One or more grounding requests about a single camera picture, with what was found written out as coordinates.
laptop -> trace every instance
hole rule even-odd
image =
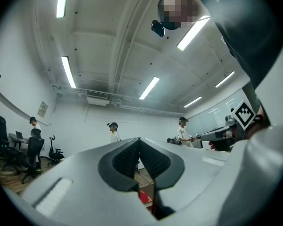
[[[16,135],[19,141],[26,141],[26,139],[23,138],[22,133],[19,131],[16,131]]]

black camera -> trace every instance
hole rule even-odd
[[[165,36],[165,27],[163,26],[162,22],[159,22],[157,20],[153,20],[151,24],[151,30],[157,33],[160,37]]]

white wall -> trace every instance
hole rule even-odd
[[[0,22],[0,116],[7,133],[20,131],[24,137],[30,136],[30,116],[46,132],[56,103],[32,37],[32,1],[21,0]],[[37,115],[42,101],[48,106],[45,118]]]
[[[220,87],[214,87],[213,89],[208,90],[205,95],[200,95],[202,96],[201,100],[188,107],[188,112],[185,117],[190,118],[218,104],[235,93],[237,90],[241,89],[249,81],[250,78],[247,76],[247,74],[241,73],[235,80],[228,79],[228,81],[223,83]]]
[[[86,100],[59,98],[46,138],[55,135],[53,145],[64,156],[111,143],[107,123],[117,122],[121,139],[148,137],[166,141],[176,136],[178,117],[160,116],[114,107],[89,105]]]
[[[56,93],[46,79],[32,37],[32,1],[21,0],[0,23],[0,93],[24,113],[48,124]],[[45,118],[37,115],[41,102]]]

air vent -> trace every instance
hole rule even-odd
[[[107,99],[108,95],[99,93],[99,92],[94,92],[94,91],[87,91],[87,96],[94,97],[94,98],[99,98],[99,99]]]

black cap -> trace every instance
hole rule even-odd
[[[158,16],[166,29],[175,30],[181,26],[180,22],[170,22],[170,17],[164,16],[164,0],[159,0],[157,6]]]
[[[118,128],[118,124],[116,122],[113,122],[109,125],[109,127],[115,126],[116,128]]]
[[[189,120],[187,120],[187,119],[184,118],[184,117],[180,117],[179,120],[180,120],[180,121],[187,121],[187,122],[189,122]]]
[[[34,116],[32,116],[32,117],[29,119],[29,124],[31,124],[31,123],[32,123],[32,121],[37,122],[37,120],[36,120],[36,118],[35,118]]]

